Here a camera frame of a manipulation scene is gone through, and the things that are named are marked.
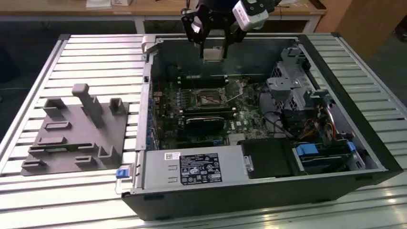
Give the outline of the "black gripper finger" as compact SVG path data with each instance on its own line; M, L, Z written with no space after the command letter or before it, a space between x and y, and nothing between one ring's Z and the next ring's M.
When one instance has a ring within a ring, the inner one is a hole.
M240 26L233 24L236 23L236 18L229 12L221 17L221 26L224 31L224 42L223 42L223 59L228 55L228 47L233 43L240 43L247 35L247 32L240 29Z
M184 32L189 42L195 43L199 47L199 56L204 58L204 42L208 36L208 12L209 9L203 5L197 4L195 9L184 8L181 10L181 23Z

